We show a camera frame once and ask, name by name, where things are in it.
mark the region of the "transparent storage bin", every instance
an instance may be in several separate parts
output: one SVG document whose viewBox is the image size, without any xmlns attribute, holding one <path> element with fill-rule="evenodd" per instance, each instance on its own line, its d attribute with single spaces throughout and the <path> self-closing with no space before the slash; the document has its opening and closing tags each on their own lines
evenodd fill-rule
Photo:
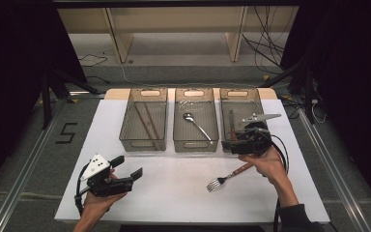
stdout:
<svg viewBox="0 0 371 232">
<path fill-rule="evenodd" d="M 255 114 L 264 114 L 258 89 L 220 89 L 222 135 L 225 141 L 237 140 L 244 131 L 246 119 Z M 222 143 L 224 152 L 230 152 Z"/>
<path fill-rule="evenodd" d="M 131 89 L 119 139 L 127 152 L 165 151 L 167 89 Z"/>
<path fill-rule="evenodd" d="M 195 124 L 185 119 L 186 113 Z M 176 89 L 173 128 L 176 152 L 215 152 L 219 135 L 213 89 Z"/>
</svg>

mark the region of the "metal spoon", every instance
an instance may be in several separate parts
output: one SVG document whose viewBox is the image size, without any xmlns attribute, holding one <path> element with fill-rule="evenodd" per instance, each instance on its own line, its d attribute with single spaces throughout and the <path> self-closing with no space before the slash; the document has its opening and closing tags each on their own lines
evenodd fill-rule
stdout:
<svg viewBox="0 0 371 232">
<path fill-rule="evenodd" d="M 211 141 L 210 137 L 206 134 L 206 132 L 200 126 L 198 126 L 198 124 L 195 123 L 194 115 L 192 115 L 192 113 L 185 113 L 183 115 L 183 118 L 185 118 L 186 121 L 193 123 L 195 125 L 195 127 L 197 127 L 201 132 L 203 132 L 204 135 L 206 135 L 207 139 L 209 139 Z"/>
</svg>

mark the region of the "hand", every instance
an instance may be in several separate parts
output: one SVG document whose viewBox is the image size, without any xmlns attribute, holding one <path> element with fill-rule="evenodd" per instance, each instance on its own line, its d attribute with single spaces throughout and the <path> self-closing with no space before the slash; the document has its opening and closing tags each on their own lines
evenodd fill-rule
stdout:
<svg viewBox="0 0 371 232">
<path fill-rule="evenodd" d="M 110 177 L 117 180 L 113 174 L 114 169 L 110 170 Z M 84 201 L 83 214 L 80 221 L 74 227 L 73 231 L 90 231 L 96 223 L 103 217 L 103 215 L 110 209 L 110 207 L 118 200 L 125 197 L 128 193 L 121 193 L 110 195 L 106 197 L 96 197 L 90 191 L 86 194 Z"/>
<path fill-rule="evenodd" d="M 270 146 L 261 157 L 256 156 L 238 156 L 242 161 L 252 163 L 257 171 L 268 177 L 271 184 L 275 184 L 278 179 L 286 177 L 286 171 L 281 161 L 278 151 Z"/>
<path fill-rule="evenodd" d="M 299 204 L 294 188 L 282 164 L 281 156 L 273 146 L 270 146 L 261 157 L 239 156 L 239 159 L 252 163 L 259 173 L 268 178 L 270 183 L 275 186 L 282 207 Z"/>
</svg>

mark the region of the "table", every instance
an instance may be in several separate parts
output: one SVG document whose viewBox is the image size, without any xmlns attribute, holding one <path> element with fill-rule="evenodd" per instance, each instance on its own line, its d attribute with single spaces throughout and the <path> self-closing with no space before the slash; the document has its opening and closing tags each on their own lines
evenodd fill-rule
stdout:
<svg viewBox="0 0 371 232">
<path fill-rule="evenodd" d="M 76 181 L 82 167 L 100 153 L 107 160 L 124 155 L 125 163 L 116 168 L 120 177 L 143 167 L 143 177 L 133 191 L 114 204 L 102 220 L 121 224 L 260 224 L 273 222 L 276 192 L 273 186 L 255 169 L 230 179 L 224 188 L 208 192 L 206 185 L 216 177 L 226 176 L 243 162 L 224 153 L 220 143 L 215 153 L 179 154 L 172 140 L 174 89 L 169 89 L 167 149 L 164 152 L 128 153 L 119 141 L 128 90 L 112 90 L 100 101 L 89 129 L 71 180 L 55 219 L 73 222 L 79 219 L 74 206 Z M 219 119 L 219 89 L 214 89 L 217 119 Z M 328 214 L 306 167 L 287 115 L 272 90 L 260 91 L 265 113 L 281 113 L 282 117 L 268 120 L 272 134 L 279 136 L 290 155 L 290 173 L 296 193 L 313 221 L 328 223 Z"/>
</svg>

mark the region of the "metal fork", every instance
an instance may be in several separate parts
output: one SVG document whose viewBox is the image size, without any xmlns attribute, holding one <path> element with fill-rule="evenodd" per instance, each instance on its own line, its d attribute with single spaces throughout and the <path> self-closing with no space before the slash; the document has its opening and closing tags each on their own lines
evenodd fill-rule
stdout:
<svg viewBox="0 0 371 232">
<path fill-rule="evenodd" d="M 244 172 L 246 169 L 250 168 L 251 166 L 253 166 L 253 164 L 251 163 L 246 163 L 244 164 L 243 166 L 239 167 L 238 169 L 236 169 L 235 171 L 233 171 L 230 175 L 226 176 L 226 177 L 218 177 L 216 179 L 213 179 L 208 185 L 207 185 L 207 190 L 208 191 L 213 191 L 213 190 L 216 190 L 218 189 L 220 186 L 222 186 L 222 184 L 225 183 L 226 180 L 230 179 L 231 177 L 235 177 L 237 176 L 238 174 Z"/>
</svg>

